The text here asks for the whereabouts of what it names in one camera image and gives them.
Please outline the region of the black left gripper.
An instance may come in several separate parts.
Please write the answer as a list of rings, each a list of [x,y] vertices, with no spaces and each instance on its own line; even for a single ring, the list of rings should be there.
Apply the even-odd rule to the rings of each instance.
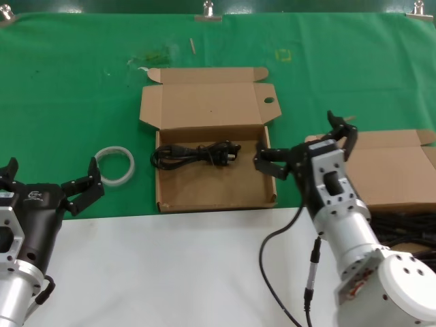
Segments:
[[[15,190],[18,161],[12,157],[1,168],[1,190]],[[25,234],[18,259],[46,272],[64,214],[78,215],[104,196],[102,176],[96,158],[92,157],[87,175],[56,184],[30,184],[19,194],[15,211]]]

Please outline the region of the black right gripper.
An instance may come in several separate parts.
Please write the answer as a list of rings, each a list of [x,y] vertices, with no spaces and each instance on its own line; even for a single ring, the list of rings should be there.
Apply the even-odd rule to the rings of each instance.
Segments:
[[[327,112],[328,122],[332,130],[321,137],[321,141],[345,138],[342,146],[344,161],[348,161],[358,139],[358,129],[349,124],[343,117],[335,116],[331,110]],[[256,154],[253,158],[255,169],[262,174],[280,180],[286,180],[292,173],[295,184],[307,208],[317,208],[317,193],[313,177],[309,147],[317,141],[300,143],[289,149],[270,149],[264,143],[256,144]]]

